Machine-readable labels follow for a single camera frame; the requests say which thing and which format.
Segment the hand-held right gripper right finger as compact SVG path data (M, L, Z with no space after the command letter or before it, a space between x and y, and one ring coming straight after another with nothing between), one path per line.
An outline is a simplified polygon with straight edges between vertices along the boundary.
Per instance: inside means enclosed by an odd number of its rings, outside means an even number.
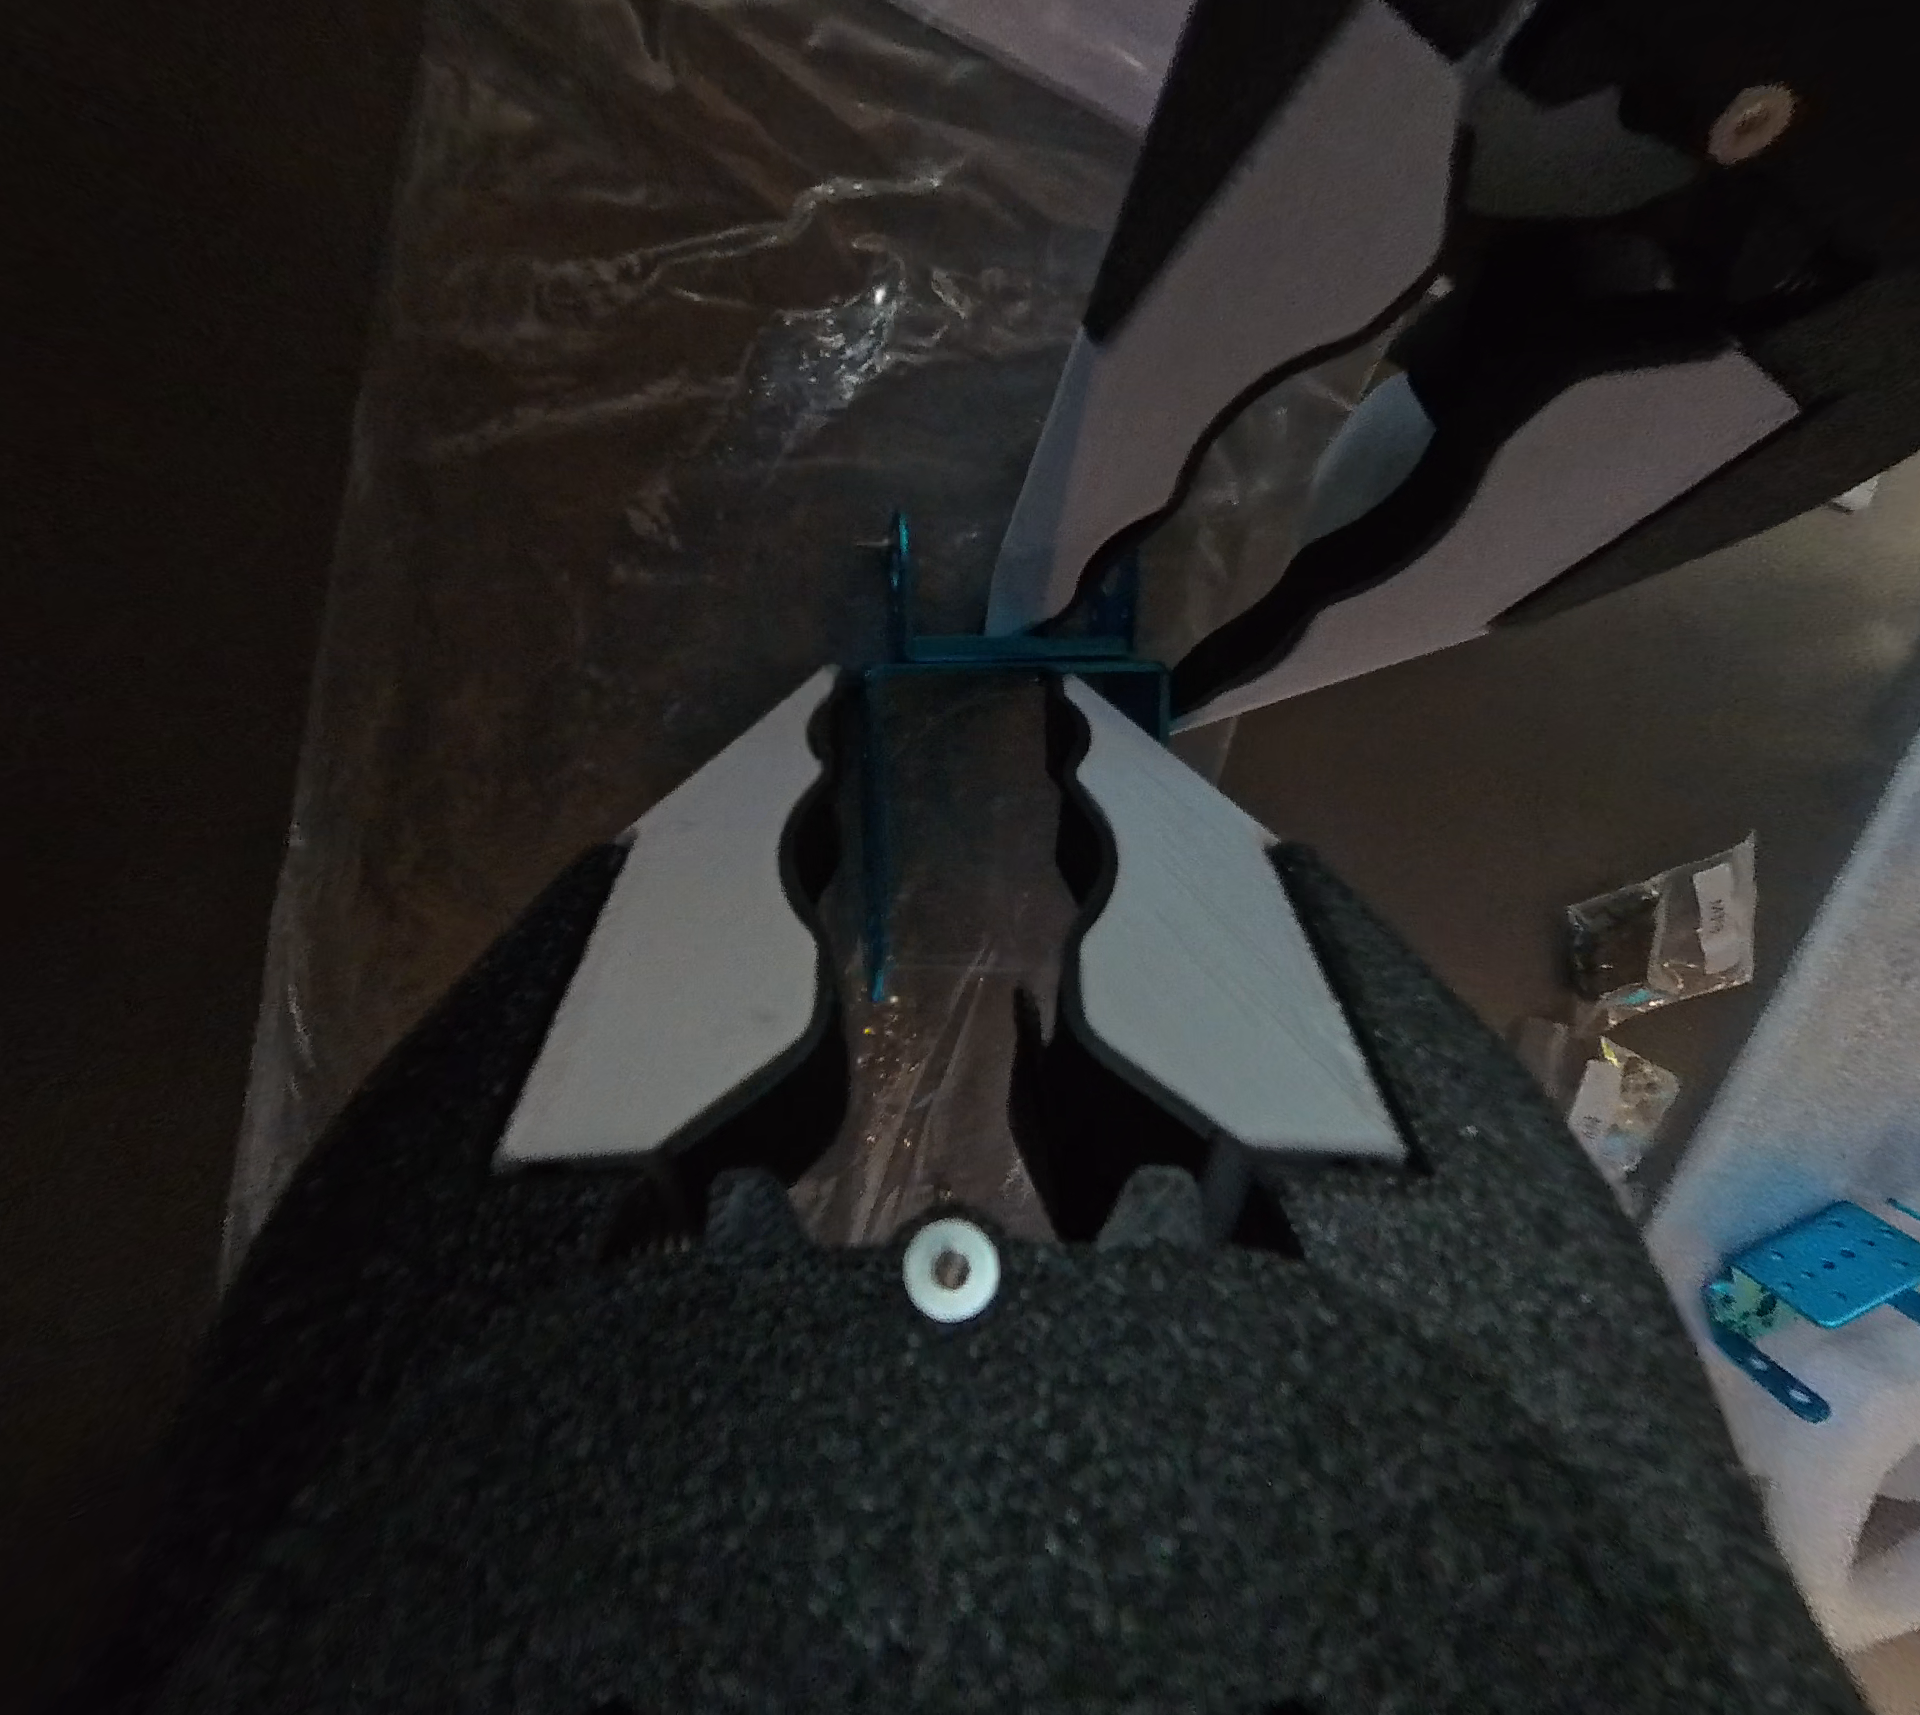
M1068 953L1097 1055L1244 1150L1402 1162L1411 1144L1278 871L1278 839L1082 677L1071 797L1107 873Z

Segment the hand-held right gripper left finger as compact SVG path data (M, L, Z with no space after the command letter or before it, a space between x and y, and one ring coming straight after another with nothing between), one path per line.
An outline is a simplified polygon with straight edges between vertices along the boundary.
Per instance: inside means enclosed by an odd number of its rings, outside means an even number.
M689 1150L805 1053L828 1011L790 839L827 779L843 671L780 699L626 831L498 1166Z

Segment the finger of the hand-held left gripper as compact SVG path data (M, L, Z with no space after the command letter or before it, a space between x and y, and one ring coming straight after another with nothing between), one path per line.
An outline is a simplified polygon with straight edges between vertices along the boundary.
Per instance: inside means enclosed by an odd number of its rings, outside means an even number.
M1063 615L1103 547L1176 499L1236 405L1394 313L1448 233L1462 79L1356 0L1121 325L1082 327L992 571L985 629Z
M1739 347L1601 371L1516 421L1462 411L1381 501L1302 545L1265 597L1180 659L1174 723L1469 643L1797 415Z

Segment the blue metal bracket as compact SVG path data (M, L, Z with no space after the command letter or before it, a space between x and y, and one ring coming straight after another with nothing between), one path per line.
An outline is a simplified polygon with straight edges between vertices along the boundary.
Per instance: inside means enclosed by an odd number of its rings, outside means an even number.
M1075 675L1159 743L1172 737L1172 673L1137 649L1140 561L1129 553L1095 589L1095 629L1071 633L955 633L918 623L918 557L904 509L889 521L885 555L885 655L859 671L859 805L863 973L869 999L889 989L896 949L892 783L882 697L910 677L982 683L1015 675Z

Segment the grey desk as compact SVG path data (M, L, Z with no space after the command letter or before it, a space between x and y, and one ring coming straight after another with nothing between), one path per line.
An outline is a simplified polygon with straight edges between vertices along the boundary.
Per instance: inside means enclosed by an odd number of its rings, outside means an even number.
M1505 1039L1566 1021L1566 907L1757 837L1754 979L1624 1023L1681 1081L1654 1208L1916 731L1916 459L1545 623L1236 719L1223 787Z

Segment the small parts bag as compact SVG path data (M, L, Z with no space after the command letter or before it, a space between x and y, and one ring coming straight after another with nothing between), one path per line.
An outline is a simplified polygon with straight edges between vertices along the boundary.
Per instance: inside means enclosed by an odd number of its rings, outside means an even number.
M1758 957L1758 837L1573 903L1575 995L1605 1019L1750 983Z
M1644 1222L1648 1164L1683 1097L1681 1077L1616 1039L1525 1015L1507 1039L1534 1075L1621 1208Z

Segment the white foam sheet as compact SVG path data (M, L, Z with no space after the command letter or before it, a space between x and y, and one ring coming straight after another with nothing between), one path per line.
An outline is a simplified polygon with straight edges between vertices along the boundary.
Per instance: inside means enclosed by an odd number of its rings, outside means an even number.
M1814 1618L1860 1652L1916 1630L1916 1526L1878 1550L1876 1504L1916 1506L1919 1326L1885 1308L1764 1348L1822 1392L1791 1414L1715 1344L1703 1284L1750 1242L1851 1198L1916 1236L1919 753L1893 773L1646 1226L1732 1438Z

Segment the clear plastic bag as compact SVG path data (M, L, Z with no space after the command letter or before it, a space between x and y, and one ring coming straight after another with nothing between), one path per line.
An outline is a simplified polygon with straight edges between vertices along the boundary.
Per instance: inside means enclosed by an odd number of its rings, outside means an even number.
M376 1061L823 663L979 623L1140 149L892 0L424 0L220 1278Z

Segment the small blue angle bracket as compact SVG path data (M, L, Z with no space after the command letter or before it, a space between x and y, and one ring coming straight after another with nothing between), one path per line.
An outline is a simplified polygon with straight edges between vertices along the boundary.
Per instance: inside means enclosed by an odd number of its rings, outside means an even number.
M1764 1348L1764 1340L1797 1320L1794 1308L1752 1274L1724 1266L1700 1286L1700 1310L1718 1350L1791 1414L1820 1424L1832 1414L1827 1396Z

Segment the long blue perforated bracket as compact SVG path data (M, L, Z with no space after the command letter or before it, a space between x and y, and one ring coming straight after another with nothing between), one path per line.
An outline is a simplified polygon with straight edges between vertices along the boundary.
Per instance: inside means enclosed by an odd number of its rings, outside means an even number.
M1919 1238L1851 1198L1734 1250L1724 1266L1822 1330L1885 1308L1919 1320Z

